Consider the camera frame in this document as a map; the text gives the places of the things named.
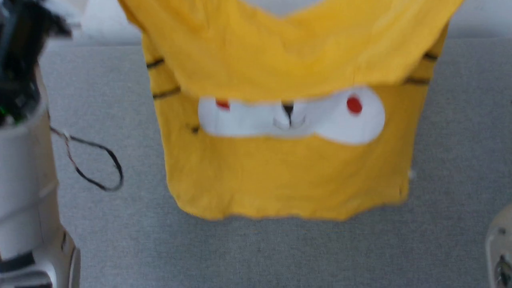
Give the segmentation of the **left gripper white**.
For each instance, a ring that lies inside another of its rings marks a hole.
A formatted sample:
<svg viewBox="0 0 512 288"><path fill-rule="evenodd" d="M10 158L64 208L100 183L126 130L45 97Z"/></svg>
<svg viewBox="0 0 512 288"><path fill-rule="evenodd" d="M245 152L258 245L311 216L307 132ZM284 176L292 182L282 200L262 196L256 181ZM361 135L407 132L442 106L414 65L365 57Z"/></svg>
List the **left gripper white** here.
<svg viewBox="0 0 512 288"><path fill-rule="evenodd" d="M72 27L80 27L84 18L87 0L42 0L49 11L63 18Z"/></svg>

